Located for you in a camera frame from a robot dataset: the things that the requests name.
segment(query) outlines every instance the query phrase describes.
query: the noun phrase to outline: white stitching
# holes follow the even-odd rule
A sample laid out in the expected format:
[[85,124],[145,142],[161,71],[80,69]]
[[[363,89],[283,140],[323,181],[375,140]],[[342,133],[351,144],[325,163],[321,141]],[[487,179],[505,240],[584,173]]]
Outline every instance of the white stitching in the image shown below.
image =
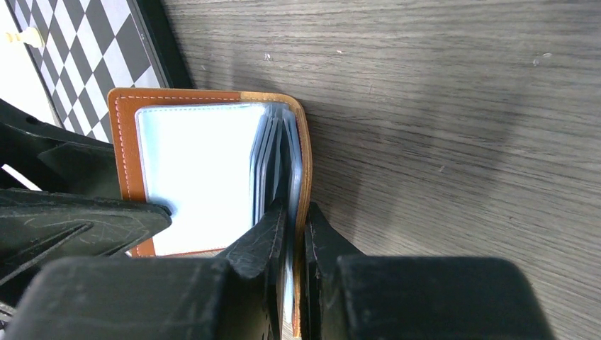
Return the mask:
[[215,98],[215,97],[165,97],[165,96],[121,96],[118,99],[136,98],[136,99],[199,99],[199,100],[218,100],[218,101],[239,101],[238,98]]
[[125,186],[128,189],[128,200],[131,200],[130,181],[128,176],[128,167],[125,160],[125,147],[123,146],[123,132],[121,131],[121,116],[119,113],[118,101],[115,101],[115,111],[117,111],[117,128],[119,129],[119,146],[121,147],[121,156],[123,158],[123,170],[125,172]]

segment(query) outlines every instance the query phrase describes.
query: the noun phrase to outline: wood grain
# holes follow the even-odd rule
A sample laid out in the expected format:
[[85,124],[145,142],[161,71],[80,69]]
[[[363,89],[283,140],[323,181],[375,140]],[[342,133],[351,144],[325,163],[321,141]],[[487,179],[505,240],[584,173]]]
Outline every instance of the wood grain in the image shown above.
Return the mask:
[[596,1],[165,0],[196,87],[296,97],[313,200],[369,254],[490,255],[601,329]]

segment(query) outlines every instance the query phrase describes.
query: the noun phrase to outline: checkered pattern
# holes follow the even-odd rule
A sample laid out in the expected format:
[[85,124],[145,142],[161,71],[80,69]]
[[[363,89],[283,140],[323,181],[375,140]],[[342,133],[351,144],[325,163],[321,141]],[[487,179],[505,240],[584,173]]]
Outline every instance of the checkered pattern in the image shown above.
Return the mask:
[[160,87],[127,0],[8,3],[21,30],[42,33],[45,47],[30,51],[67,130],[108,142],[108,92]]

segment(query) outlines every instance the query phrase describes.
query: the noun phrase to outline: orange leather cover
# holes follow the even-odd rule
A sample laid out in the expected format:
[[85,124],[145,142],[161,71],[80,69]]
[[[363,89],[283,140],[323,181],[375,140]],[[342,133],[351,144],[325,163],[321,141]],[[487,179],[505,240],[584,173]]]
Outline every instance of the orange leather cover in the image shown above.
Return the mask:
[[[313,161],[311,143],[305,111],[294,98],[277,93],[203,91],[183,89],[131,89],[118,88],[108,94],[108,112],[113,132],[113,145],[117,161],[117,170],[121,195],[124,200],[145,202],[146,195],[140,163],[135,113],[145,106],[190,105],[235,102],[280,102],[287,103],[296,115],[298,137],[303,158],[303,178],[300,188],[300,201],[295,230],[295,251],[293,261],[294,275],[294,311],[293,335],[301,335],[300,304],[303,268],[304,227],[309,206]],[[155,246],[148,239],[132,249],[133,257],[155,256]]]

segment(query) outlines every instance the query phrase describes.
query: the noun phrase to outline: white chess piece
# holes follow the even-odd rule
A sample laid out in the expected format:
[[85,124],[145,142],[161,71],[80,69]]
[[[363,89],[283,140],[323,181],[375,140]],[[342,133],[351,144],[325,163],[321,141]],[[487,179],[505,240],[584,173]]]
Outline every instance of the white chess piece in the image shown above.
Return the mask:
[[9,43],[25,43],[32,47],[40,48],[44,46],[44,40],[40,31],[35,27],[27,27],[21,33],[5,33],[6,41]]

